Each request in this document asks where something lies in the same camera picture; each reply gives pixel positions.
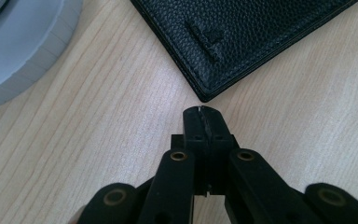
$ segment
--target leather wallet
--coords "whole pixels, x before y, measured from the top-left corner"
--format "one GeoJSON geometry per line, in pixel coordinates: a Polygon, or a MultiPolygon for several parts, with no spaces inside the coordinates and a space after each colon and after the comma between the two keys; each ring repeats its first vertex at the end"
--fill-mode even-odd
{"type": "Polygon", "coordinates": [[[131,0],[202,102],[358,0],[131,0]]]}

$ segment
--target wood grain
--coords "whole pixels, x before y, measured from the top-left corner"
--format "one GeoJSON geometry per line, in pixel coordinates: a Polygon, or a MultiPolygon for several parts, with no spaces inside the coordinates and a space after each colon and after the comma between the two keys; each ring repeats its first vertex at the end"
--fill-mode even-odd
{"type": "MultiPolygon", "coordinates": [[[[66,223],[101,187],[157,170],[200,101],[130,1],[85,0],[70,46],[0,106],[0,223],[66,223]]],[[[358,199],[358,3],[210,103],[295,189],[358,199]]],[[[229,223],[196,199],[195,223],[229,223]]]]}

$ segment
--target brass rivet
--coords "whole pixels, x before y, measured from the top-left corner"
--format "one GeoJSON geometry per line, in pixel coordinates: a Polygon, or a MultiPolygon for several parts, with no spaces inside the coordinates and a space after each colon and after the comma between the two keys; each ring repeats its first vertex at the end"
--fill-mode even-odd
{"type": "Polygon", "coordinates": [[[187,155],[184,152],[173,152],[171,153],[171,159],[173,159],[174,161],[184,161],[185,159],[187,159],[187,155]]]}
{"type": "Polygon", "coordinates": [[[239,152],[237,154],[237,157],[243,161],[252,161],[255,159],[255,156],[252,153],[247,152],[247,151],[239,152]]]}
{"type": "Polygon", "coordinates": [[[124,189],[112,189],[103,197],[103,202],[108,206],[116,206],[124,202],[127,193],[124,189]]]}
{"type": "Polygon", "coordinates": [[[334,206],[344,206],[347,202],[345,198],[332,189],[319,189],[318,196],[325,203],[329,203],[334,206]]]}

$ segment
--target pebbled leather texture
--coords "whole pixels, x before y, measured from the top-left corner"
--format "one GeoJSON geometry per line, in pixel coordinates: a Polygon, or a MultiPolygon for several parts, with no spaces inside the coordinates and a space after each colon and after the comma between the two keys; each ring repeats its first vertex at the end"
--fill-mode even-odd
{"type": "Polygon", "coordinates": [[[358,0],[131,0],[202,102],[358,0]]]}

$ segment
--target wallet stitching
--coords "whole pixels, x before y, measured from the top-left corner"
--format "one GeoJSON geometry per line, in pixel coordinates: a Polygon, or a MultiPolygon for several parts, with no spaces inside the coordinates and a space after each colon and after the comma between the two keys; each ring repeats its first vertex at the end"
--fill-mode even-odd
{"type": "Polygon", "coordinates": [[[153,13],[151,13],[150,7],[145,3],[139,4],[139,7],[143,8],[144,12],[146,13],[146,16],[152,21],[152,24],[155,26],[155,30],[158,31],[159,36],[161,36],[162,38],[165,39],[167,44],[164,44],[164,46],[166,46],[166,48],[169,49],[169,51],[171,51],[170,54],[173,57],[177,58],[176,60],[175,59],[174,60],[176,61],[177,64],[181,64],[181,66],[179,66],[179,68],[182,71],[185,70],[183,72],[186,75],[186,79],[192,83],[193,88],[196,88],[198,90],[198,92],[201,93],[206,99],[212,99],[219,92],[225,90],[226,88],[230,87],[232,84],[234,84],[237,81],[241,80],[242,78],[246,77],[247,75],[252,73],[255,69],[257,69],[264,63],[268,62],[270,59],[272,59],[279,53],[283,52],[285,49],[294,45],[296,42],[301,40],[306,35],[310,34],[312,31],[314,31],[314,30],[318,29],[319,27],[321,27],[322,25],[326,24],[328,21],[330,21],[334,17],[336,17],[336,15],[338,15],[340,12],[342,12],[343,10],[350,7],[351,5],[353,5],[356,2],[358,2],[358,0],[350,0],[345,5],[339,6],[337,9],[333,10],[333,12],[329,13],[327,16],[321,16],[315,22],[308,22],[307,25],[305,25],[305,26],[310,26],[310,28],[306,29],[305,31],[303,31],[297,35],[291,35],[290,38],[286,37],[285,38],[286,41],[284,41],[285,43],[282,45],[275,44],[272,47],[261,51],[262,53],[260,53],[260,55],[264,55],[264,56],[254,57],[251,60],[245,61],[245,62],[251,62],[251,63],[254,61],[259,61],[259,63],[253,64],[248,69],[240,72],[241,70],[243,70],[246,67],[246,65],[243,65],[244,63],[241,63],[239,68],[237,68],[234,71],[230,71],[228,76],[224,76],[223,78],[216,80],[214,82],[214,84],[212,85],[212,87],[210,87],[210,88],[207,87],[205,85],[205,83],[203,82],[203,80],[200,78],[200,74],[197,71],[197,69],[195,69],[188,62],[188,60],[183,57],[182,51],[177,47],[177,44],[171,40],[171,37],[166,32],[166,29],[164,29],[164,27],[160,25],[156,16],[152,15],[153,13]],[[221,85],[222,83],[225,83],[225,84],[217,89],[216,87],[221,85]],[[212,91],[212,93],[209,96],[207,96],[207,95],[205,95],[204,91],[201,88],[204,88],[208,91],[212,91]]]}
{"type": "Polygon", "coordinates": [[[239,72],[240,70],[243,70],[243,67],[246,67],[245,65],[243,65],[242,67],[238,68],[237,70],[230,72],[230,74],[237,74],[236,76],[233,77],[223,77],[221,80],[217,81],[218,83],[216,83],[215,85],[213,85],[213,87],[215,88],[215,86],[223,83],[225,80],[230,79],[230,78],[234,78],[234,77],[238,77],[238,79],[235,78],[235,80],[230,81],[228,83],[235,83],[238,80],[241,80],[243,78],[242,74],[249,74],[252,71],[254,71],[255,69],[257,69],[258,67],[260,67],[261,65],[263,65],[265,62],[268,62],[270,59],[274,58],[276,55],[278,55],[279,53],[283,52],[285,49],[288,49],[290,46],[294,45],[296,42],[298,42],[299,40],[301,40],[303,37],[305,37],[306,35],[310,34],[312,31],[315,31],[316,29],[320,28],[322,25],[326,24],[328,21],[330,21],[332,18],[334,18],[339,12],[345,10],[346,8],[348,8],[349,6],[351,6],[352,4],[356,3],[358,0],[352,0],[347,2],[347,4],[345,4],[344,6],[340,6],[339,8],[337,8],[336,10],[334,10],[332,13],[329,13],[328,16],[324,16],[324,17],[320,17],[319,20],[317,20],[316,22],[309,22],[311,24],[311,27],[304,30],[303,32],[301,32],[298,35],[293,35],[290,40],[291,41],[286,41],[285,44],[282,45],[274,45],[273,47],[271,47],[271,49],[275,49],[273,50],[271,53],[269,53],[268,55],[266,55],[264,58],[263,57],[257,57],[257,58],[253,58],[250,61],[259,61],[259,63],[254,64],[253,66],[249,67],[249,69],[246,69],[243,72],[239,72]]]}

